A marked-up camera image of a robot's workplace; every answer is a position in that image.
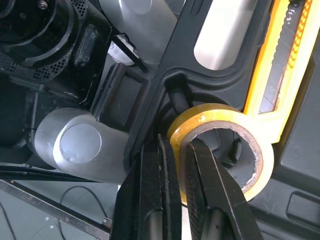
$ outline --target metal cylinder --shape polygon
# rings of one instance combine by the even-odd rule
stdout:
[[[64,173],[120,185],[126,177],[122,159],[128,138],[87,111],[60,108],[41,122],[34,147],[46,163]]]

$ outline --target gray floor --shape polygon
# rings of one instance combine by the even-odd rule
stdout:
[[[97,195],[108,217],[112,218],[118,191],[117,185],[45,181],[18,182],[56,202],[60,201],[63,192],[68,188],[75,185],[85,186]],[[0,191],[0,202],[6,210],[17,240],[62,239],[57,227],[58,222],[56,218],[3,191]],[[101,223],[104,219],[104,215],[97,202],[84,189],[72,189],[65,196],[63,204],[96,222]],[[61,226],[66,240],[95,240],[94,237],[68,224],[62,223]],[[0,239],[13,240],[2,210],[0,210]]]

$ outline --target clear packing tape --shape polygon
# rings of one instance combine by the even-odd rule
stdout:
[[[284,68],[275,109],[259,114],[289,3],[289,0],[275,0],[272,5],[270,24],[256,60],[243,113],[227,105],[205,103],[188,109],[170,126],[167,137],[175,155],[183,203],[187,203],[183,174],[186,146],[197,135],[212,129],[237,132],[254,153],[255,173],[242,188],[247,201],[268,183],[274,167],[272,144],[280,140],[320,28],[320,0],[306,0]]]

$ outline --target black cable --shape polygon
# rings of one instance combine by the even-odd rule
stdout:
[[[16,235],[15,235],[15,232],[14,232],[14,230],[12,229],[10,220],[9,220],[9,218],[8,218],[7,212],[6,212],[5,208],[4,208],[4,206],[1,204],[1,202],[0,202],[0,207],[2,208],[2,211],[3,211],[3,215],[4,215],[4,218],[5,218],[6,224],[8,224],[8,227],[9,227],[9,229],[10,229],[10,232],[11,232],[11,235],[12,235],[12,237],[13,237],[13,240],[17,240]]]
[[[77,185],[77,186],[72,186],[72,187],[68,188],[68,189],[62,194],[61,199],[60,199],[60,204],[62,204],[62,202],[63,202],[66,194],[67,194],[70,190],[72,190],[72,189],[85,189],[85,190],[87,190],[87,191],[94,197],[94,199],[96,200],[96,202],[98,203],[100,209],[101,209],[102,212],[103,212],[104,217],[105,217],[105,218],[108,217],[108,215],[107,215],[104,207],[102,206],[101,202],[99,201],[97,195],[95,195],[93,191],[91,191],[89,188],[87,188],[87,187],[85,187],[85,186]],[[63,239],[63,240],[66,240],[66,238],[65,238],[65,236],[64,236],[64,234],[63,234],[63,232],[62,232],[61,220],[58,220],[58,229],[59,229],[59,232],[60,232],[60,235],[61,235],[62,239]]]

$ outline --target ventilation grille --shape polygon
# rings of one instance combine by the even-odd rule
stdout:
[[[8,74],[9,76],[23,77],[34,82],[42,82],[50,80],[59,75],[67,66],[69,54],[66,54],[63,58],[55,63],[47,66],[43,66],[37,69],[31,69],[20,66],[8,57],[0,52],[0,73]]]
[[[83,17],[87,11],[87,2],[82,0],[71,0],[71,3],[79,14],[79,17]]]

